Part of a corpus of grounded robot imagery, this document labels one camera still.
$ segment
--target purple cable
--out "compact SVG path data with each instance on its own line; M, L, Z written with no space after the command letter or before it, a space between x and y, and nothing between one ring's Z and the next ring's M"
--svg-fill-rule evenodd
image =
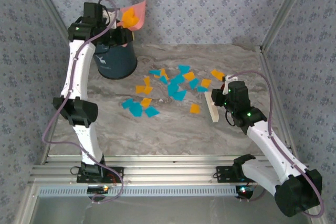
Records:
M42 142L43 143L46 143L46 144L70 144L70 145L74 145L75 147L79 148L82 152L84 152L86 155L88 155L89 159L91 159L95 164L99 165L100 167L106 169L106 170L109 170L110 172L114 173L121 181L121 188L120 188L120 191L118 192L118 194L108 200L104 200L104 201L94 201L94 198L97 197L98 195L94 195L92 197L92 202L93 203L98 203L98 204L101 204L101 203L107 203L107 202L110 202L110 201L113 201L115 199L117 199L123 192L123 189L124 189L124 181L122 179L122 177L119 175L119 173L106 166L106 165L103 165L103 164L100 164L97 160L94 159L94 157L92 157L86 149L84 149L82 146L80 146L79 144L76 144L76 143L72 143L72 142L68 142L68 141L61 141L61 142L53 142L53 141L47 141L46 140L46 136L48 134L48 132L50 131L51 129L51 126L52 124L56 121L56 118L57 116L60 114L60 111L63 109L63 107L65 106L65 104L67 103L69 97L70 97L70 94L72 92L72 85L73 85L73 77L75 75L75 67L76 67L76 63L77 63L77 60L78 60L78 57L79 57L79 54L80 52L82 51L82 49L88 45L89 43L91 43L92 41L96 40L97 38L101 37L102 35L104 35L114 24L114 22L116 22L117 20L117 7L116 5L114 4L114 2L112 0L105 0L105 1L108 1L111 3L111 5L113 6L114 8L114 18L113 20L108 24L108 26L105 28L105 30L103 30L101 33L97 34L96 36L88 39L87 41L85 41L77 50L76 54L75 54L75 57L74 57L74 61L73 61L73 64L72 64L72 68L71 68L71 73L70 73L70 81L69 81L69 89L68 89L68 94L66 95L63 103L61 104L61 106L58 108L58 110L56 111L56 113L54 114L54 116L51 118L50 122L48 123L47 125L47 128L46 130L44 131L43 135L42 135Z
M272 133L272 111L273 111L273 96L272 96L272 90L271 90L271 85L269 83L269 81L267 80L266 76L264 76L262 73L255 71L255 70L247 70L247 71L242 71L239 73L236 73L232 76L229 77L229 79L235 77L235 76L240 76L241 74L246 74L246 73L256 73L259 76L263 77L263 79L266 81L267 87L268 87L268 92L269 92L269 98L270 98L270 106L269 106L269 116L268 116L268 134L270 136L270 139L272 140L273 144L275 145L275 147L278 149L278 151L282 154L282 156L296 169L299 171L299 173L302 174L302 176L307 180L307 182L309 183L309 185L311 186L311 188L313 189L314 193L316 194L317 198L319 199L320 205L321 205L321 210L317 215L311 215L309 213L306 212L302 212L304 215L310 217L310 218L320 218L323 214L324 214L324 202L322 199L321 194L319 193L319 190L317 189L317 187L314 185L314 183L311 181L311 179L305 174L305 172L303 170L300 169L300 167L298 167L293 160L288 157L286 155L286 153L280 148L280 146L278 145L278 143L275 141L274 137L271 136Z

